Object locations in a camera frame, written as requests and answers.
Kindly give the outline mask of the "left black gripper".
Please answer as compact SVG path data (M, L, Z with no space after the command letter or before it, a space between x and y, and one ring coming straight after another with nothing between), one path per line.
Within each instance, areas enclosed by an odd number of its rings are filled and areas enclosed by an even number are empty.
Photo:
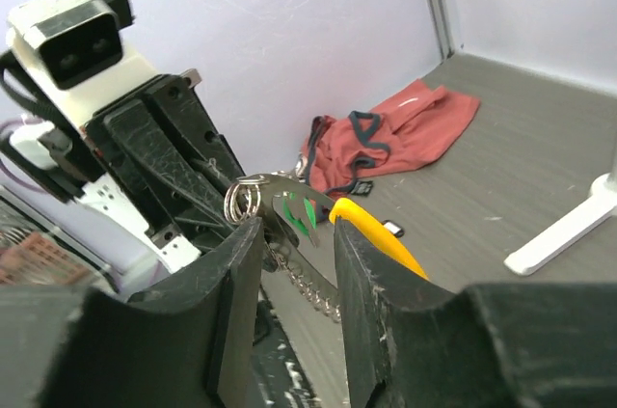
M244 171L197 96L200 82L195 69L157 75L96 112L81 133L55 127L42 144L71 176L111 177L156 247L182 235L205 254L234 231L224 198Z

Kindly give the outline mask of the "metal keyring with yellow grip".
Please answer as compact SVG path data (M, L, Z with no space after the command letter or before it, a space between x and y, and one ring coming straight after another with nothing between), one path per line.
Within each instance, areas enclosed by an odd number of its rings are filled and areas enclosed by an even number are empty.
M269 257L285 271L290 282L312 306L334 322L341 320L337 287L299 250L297 235L320 245L316 208L329 211L329 221L350 222L385 255L425 279L426 273L402 242L368 211L350 199L333 200L291 174L255 174L238 178L224 202L228 222L240 225L253 217L262 219Z

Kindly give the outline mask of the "green key tag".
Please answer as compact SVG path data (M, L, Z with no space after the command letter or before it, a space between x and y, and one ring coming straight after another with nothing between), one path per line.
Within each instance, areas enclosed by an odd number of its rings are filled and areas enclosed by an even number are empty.
M282 200L286 219L302 234L313 238L316 236L316 217L309 199L295 193L287 193Z

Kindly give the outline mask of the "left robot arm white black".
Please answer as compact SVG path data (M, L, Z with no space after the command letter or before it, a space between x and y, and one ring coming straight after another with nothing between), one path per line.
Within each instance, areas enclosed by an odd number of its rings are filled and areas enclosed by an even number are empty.
M242 175L200 82L194 69L126 67L60 91L6 62L1 87L29 117L1 149L54 198L109 218L175 272L232 233L224 196Z

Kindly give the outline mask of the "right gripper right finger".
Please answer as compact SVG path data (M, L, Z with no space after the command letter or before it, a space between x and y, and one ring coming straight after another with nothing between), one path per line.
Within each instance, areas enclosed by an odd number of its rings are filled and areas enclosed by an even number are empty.
M335 225L354 407L612 407L616 287L477 284L453 293Z

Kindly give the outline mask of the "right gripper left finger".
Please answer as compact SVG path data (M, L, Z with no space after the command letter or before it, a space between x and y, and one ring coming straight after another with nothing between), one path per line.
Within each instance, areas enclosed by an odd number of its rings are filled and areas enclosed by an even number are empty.
M84 286L1 290L5 407L242 407L263 226L122 302Z

